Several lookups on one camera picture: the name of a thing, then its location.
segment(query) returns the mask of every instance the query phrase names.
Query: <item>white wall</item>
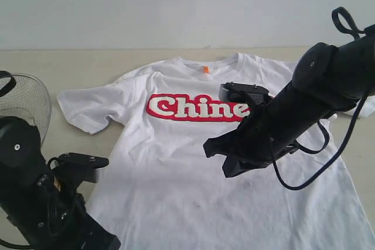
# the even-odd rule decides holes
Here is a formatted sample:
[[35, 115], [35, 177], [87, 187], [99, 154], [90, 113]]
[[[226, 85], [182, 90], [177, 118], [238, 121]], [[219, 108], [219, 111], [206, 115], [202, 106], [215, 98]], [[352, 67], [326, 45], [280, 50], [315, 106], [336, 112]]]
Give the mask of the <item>white wall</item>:
[[0, 49], [339, 44], [337, 6], [375, 23], [375, 0], [0, 0]]

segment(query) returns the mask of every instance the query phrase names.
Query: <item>metal mesh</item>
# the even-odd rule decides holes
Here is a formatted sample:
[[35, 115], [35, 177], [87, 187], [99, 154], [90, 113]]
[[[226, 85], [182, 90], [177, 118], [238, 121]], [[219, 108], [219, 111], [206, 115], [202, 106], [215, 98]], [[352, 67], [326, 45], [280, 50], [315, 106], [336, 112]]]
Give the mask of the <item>metal mesh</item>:
[[[0, 98], [0, 116], [16, 116], [30, 125], [36, 125], [42, 143], [47, 134], [51, 118], [51, 100], [45, 85], [28, 74], [12, 74], [16, 80], [15, 88]], [[10, 78], [0, 78], [0, 89]]]

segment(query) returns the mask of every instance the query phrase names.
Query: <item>white t-shirt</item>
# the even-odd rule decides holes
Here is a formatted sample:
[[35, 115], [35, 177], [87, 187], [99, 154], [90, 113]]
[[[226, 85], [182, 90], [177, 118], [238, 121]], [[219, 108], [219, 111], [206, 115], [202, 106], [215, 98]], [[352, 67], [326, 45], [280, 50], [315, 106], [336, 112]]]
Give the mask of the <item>white t-shirt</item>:
[[[248, 114], [245, 105], [219, 101], [220, 84], [257, 84], [276, 95], [294, 67], [247, 54], [210, 63], [175, 58], [103, 87], [60, 93], [67, 121], [88, 133], [110, 118], [126, 125], [89, 213], [118, 236], [121, 249], [374, 249], [342, 159], [304, 190], [290, 191], [272, 166], [226, 179], [225, 157], [205, 157], [204, 142]], [[317, 126], [298, 140], [311, 149], [323, 144]], [[287, 183], [301, 184], [335, 152], [331, 136], [322, 153], [287, 155], [279, 169]]]

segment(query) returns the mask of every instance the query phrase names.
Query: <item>beige table surface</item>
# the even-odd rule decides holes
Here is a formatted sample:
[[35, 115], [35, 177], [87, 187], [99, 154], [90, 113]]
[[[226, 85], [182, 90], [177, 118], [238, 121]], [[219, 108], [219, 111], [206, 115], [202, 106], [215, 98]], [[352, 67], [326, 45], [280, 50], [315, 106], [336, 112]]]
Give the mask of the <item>beige table surface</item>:
[[[65, 89], [88, 88], [114, 81], [120, 74], [158, 60], [180, 56], [184, 59], [211, 61], [235, 52], [294, 61], [307, 47], [197, 50], [61, 50], [1, 51], [0, 70], [33, 74], [49, 89], [52, 98], [52, 120], [42, 148], [49, 159], [64, 152], [108, 156], [118, 139], [122, 125], [112, 122], [104, 131], [90, 136], [69, 125], [63, 118], [56, 94]], [[340, 115], [332, 123], [335, 142], [340, 145], [350, 119]], [[375, 114], [357, 122], [354, 134], [344, 152], [344, 160], [371, 225], [375, 226]], [[89, 198], [94, 184], [83, 183], [79, 191]], [[17, 229], [0, 213], [0, 238], [25, 243]]]

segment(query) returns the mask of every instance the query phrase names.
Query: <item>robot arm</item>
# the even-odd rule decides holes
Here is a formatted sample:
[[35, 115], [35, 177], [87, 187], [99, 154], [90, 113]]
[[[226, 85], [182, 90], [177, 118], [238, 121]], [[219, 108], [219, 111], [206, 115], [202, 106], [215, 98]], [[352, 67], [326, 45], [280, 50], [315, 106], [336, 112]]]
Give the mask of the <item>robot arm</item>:
[[[338, 14], [344, 16], [352, 30], [343, 27]], [[318, 43], [310, 48], [297, 64], [292, 80], [275, 98], [259, 86], [222, 85], [221, 99], [247, 102], [251, 109], [236, 130], [204, 144], [207, 157], [217, 153], [227, 156], [223, 165], [226, 177], [272, 163], [277, 170], [275, 160], [301, 148], [296, 138], [310, 126], [336, 112], [354, 108], [361, 100], [356, 119], [367, 96], [375, 95], [375, 25], [358, 30], [344, 8], [334, 10], [332, 18], [339, 31], [351, 34], [354, 41], [341, 47]], [[327, 143], [327, 134], [323, 133]]]

